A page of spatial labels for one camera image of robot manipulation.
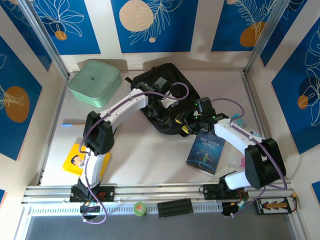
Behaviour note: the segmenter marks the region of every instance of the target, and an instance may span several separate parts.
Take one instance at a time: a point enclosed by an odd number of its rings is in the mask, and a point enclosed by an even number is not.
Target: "black backpack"
[[[151,70],[136,76],[131,83],[131,90],[135,88],[136,84],[141,81],[149,81],[155,83],[160,77],[169,81],[170,83],[181,82],[188,86],[189,95],[186,99],[179,101],[179,104],[172,108],[170,113],[170,120],[167,123],[160,122],[152,117],[145,115],[152,125],[162,134],[176,135],[180,134],[183,137],[188,136],[181,127],[182,125],[175,121],[176,116],[184,111],[195,109],[195,100],[199,99],[200,96],[191,83],[183,76],[183,74],[177,69],[172,63],[165,63],[160,66],[154,67]],[[171,94],[175,98],[181,98],[186,95],[186,89],[182,85],[175,85],[172,88]]]

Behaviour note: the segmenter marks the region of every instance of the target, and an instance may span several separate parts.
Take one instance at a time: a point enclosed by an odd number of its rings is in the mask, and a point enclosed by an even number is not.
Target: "gray floor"
[[[193,213],[159,218],[149,214],[110,215],[101,225],[80,216],[38,216],[31,219],[27,240],[291,240],[285,214],[258,216],[254,207],[234,219],[221,213]]]

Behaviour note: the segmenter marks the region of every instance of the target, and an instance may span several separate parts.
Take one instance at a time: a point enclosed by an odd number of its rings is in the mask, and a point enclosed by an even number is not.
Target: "white tabletop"
[[[243,120],[254,130],[258,130],[247,98],[241,74],[238,71],[183,70],[183,75],[191,82],[200,97],[230,98],[238,101],[245,109]],[[123,82],[105,107],[96,108],[73,97],[67,89],[54,133],[42,186],[70,186],[78,177],[65,172],[62,165],[78,137],[83,134],[82,126],[62,127],[62,123],[85,122],[89,112],[100,112],[121,100],[130,92],[130,84],[125,77],[133,79],[142,71],[121,73]],[[241,113],[238,106],[227,101],[213,103],[217,113],[228,116]],[[186,160],[195,136],[164,135],[159,133],[147,118],[137,111],[120,126],[111,152],[111,160],[102,179],[102,184],[162,184],[199,183],[216,181],[219,177],[234,171],[228,164],[230,158],[240,159],[241,153],[227,142],[215,175],[206,174],[186,165]]]

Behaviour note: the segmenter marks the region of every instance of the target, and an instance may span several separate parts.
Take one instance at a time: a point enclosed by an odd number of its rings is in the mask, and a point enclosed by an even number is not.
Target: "green tape roll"
[[[147,215],[147,207],[143,202],[140,201],[134,205],[133,211],[138,217],[144,217]]]

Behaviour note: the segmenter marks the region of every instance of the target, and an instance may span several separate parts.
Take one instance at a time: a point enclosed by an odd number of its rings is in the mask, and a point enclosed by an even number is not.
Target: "yellow book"
[[[79,152],[79,146],[80,146],[81,140],[82,140],[81,138],[77,138],[77,140],[73,144],[62,166],[65,171],[72,174],[76,174],[78,176],[82,175],[85,168],[85,162],[86,162],[86,154]],[[82,146],[81,150],[85,151],[86,147]],[[103,165],[100,172],[100,180],[104,176],[104,173],[109,164],[110,158],[111,158],[111,154],[108,152],[104,157]]]

